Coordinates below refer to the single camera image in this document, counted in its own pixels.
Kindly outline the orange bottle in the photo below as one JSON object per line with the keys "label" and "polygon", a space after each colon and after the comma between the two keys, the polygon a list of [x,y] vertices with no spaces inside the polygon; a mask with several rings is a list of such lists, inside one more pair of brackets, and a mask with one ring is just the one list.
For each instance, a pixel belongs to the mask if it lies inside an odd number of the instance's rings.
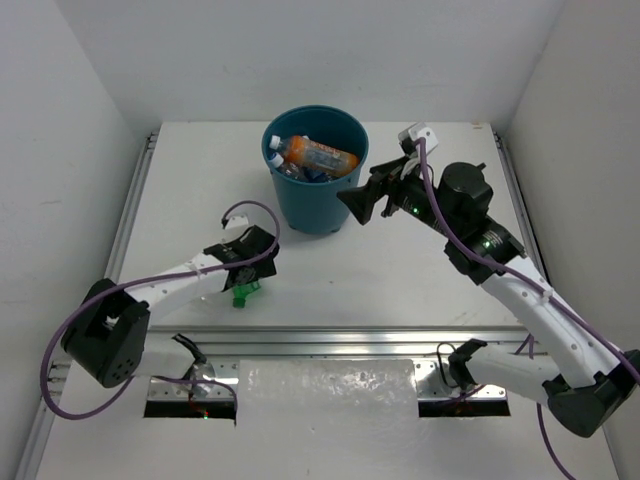
{"label": "orange bottle", "polygon": [[354,154],[299,135],[289,138],[272,135],[268,146],[288,163],[337,178],[349,175],[360,163]]}

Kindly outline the clear bottle white cap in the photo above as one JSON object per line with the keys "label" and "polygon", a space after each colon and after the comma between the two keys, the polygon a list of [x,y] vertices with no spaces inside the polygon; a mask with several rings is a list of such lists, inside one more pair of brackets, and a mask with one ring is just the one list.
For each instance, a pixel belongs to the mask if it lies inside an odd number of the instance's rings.
{"label": "clear bottle white cap", "polygon": [[282,175],[299,182],[307,182],[308,179],[304,171],[297,165],[287,162],[279,153],[274,153],[267,163],[270,167],[280,172]]}

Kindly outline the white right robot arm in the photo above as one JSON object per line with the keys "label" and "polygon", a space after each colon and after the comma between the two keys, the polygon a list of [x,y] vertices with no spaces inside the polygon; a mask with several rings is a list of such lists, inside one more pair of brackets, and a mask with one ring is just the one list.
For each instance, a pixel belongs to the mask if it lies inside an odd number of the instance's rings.
{"label": "white right robot arm", "polygon": [[448,165],[433,195],[417,171],[401,174],[402,157],[371,169],[367,183],[338,193],[360,224],[375,203],[387,200],[385,216],[403,210],[435,231],[444,219],[463,245],[486,259],[481,264],[448,241],[456,270],[496,298],[545,346],[546,357],[518,357],[479,339],[456,348],[441,371],[452,390],[495,384],[549,409],[573,434],[588,438],[629,398],[639,372],[636,350],[618,355],[568,317],[568,306],[541,278],[523,246],[488,214],[493,190],[481,166]]}

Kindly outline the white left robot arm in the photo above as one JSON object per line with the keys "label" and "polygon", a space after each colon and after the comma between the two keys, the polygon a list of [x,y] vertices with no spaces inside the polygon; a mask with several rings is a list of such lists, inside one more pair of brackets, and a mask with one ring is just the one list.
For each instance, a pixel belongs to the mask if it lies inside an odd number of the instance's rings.
{"label": "white left robot arm", "polygon": [[150,282],[124,287],[104,279],[85,297],[89,305],[62,335],[61,347],[105,388],[131,377],[185,378],[197,362],[186,338],[149,339],[149,327],[207,294],[276,274],[279,246],[256,225],[234,227],[223,242],[205,248]]}

